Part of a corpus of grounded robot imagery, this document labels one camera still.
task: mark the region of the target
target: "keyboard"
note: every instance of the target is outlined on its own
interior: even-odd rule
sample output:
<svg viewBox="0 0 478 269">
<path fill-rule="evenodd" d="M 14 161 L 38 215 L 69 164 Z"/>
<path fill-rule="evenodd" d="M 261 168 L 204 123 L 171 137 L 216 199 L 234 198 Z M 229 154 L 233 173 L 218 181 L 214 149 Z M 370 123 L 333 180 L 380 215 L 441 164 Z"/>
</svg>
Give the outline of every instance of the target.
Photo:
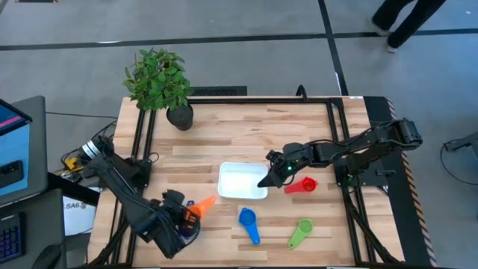
<svg viewBox="0 0 478 269">
<path fill-rule="evenodd" d="M 25 254 L 24 223 L 23 212 L 0 218 L 0 263 Z"/>
</svg>

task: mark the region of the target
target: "orange object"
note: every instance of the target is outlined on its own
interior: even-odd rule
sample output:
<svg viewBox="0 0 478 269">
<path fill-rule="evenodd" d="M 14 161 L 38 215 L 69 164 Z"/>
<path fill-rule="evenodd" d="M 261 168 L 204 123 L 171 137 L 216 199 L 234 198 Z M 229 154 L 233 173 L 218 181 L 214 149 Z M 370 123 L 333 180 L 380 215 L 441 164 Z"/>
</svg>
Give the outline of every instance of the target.
<svg viewBox="0 0 478 269">
<path fill-rule="evenodd" d="M 211 196 L 195 205 L 190 205 L 188 208 L 194 214 L 197 214 L 199 217 L 203 218 L 206 212 L 215 204 L 216 197 Z"/>
</svg>

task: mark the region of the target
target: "blue screen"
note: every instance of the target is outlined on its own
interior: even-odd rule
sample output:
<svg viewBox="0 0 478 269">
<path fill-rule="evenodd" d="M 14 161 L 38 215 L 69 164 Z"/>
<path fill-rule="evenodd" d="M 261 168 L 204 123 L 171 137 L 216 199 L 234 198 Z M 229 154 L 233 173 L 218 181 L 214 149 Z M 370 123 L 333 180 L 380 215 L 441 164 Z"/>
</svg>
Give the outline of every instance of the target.
<svg viewBox="0 0 478 269">
<path fill-rule="evenodd" d="M 17 113 L 0 105 L 0 132 L 25 121 L 26 119 L 22 118 Z"/>
</svg>

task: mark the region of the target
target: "blue measuring cup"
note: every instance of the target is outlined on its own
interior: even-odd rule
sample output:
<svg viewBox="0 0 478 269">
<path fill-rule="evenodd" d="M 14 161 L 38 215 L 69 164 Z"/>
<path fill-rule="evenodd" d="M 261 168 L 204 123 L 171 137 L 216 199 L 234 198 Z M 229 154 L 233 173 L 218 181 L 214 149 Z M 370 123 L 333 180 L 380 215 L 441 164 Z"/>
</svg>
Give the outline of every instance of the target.
<svg viewBox="0 0 478 269">
<path fill-rule="evenodd" d="M 254 211 L 248 208 L 242 208 L 239 214 L 239 223 L 246 229 L 252 243 L 257 245 L 261 243 L 261 237 L 259 237 L 255 220 L 256 217 Z"/>
</svg>

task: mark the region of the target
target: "potted plant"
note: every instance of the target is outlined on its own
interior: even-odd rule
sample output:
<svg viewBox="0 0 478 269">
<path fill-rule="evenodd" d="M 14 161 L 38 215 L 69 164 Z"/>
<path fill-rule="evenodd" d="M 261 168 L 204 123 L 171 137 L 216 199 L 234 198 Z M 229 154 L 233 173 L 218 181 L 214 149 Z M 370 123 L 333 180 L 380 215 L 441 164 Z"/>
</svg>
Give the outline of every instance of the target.
<svg viewBox="0 0 478 269">
<path fill-rule="evenodd" d="M 187 96 L 193 93 L 190 82 L 184 77 L 183 58 L 161 49 L 140 49 L 142 58 L 136 59 L 132 72 L 125 67 L 126 80 L 122 83 L 131 93 L 131 100 L 143 110 L 167 108 L 167 119 L 176 128 L 185 131 L 193 125 L 193 108 Z"/>
</svg>

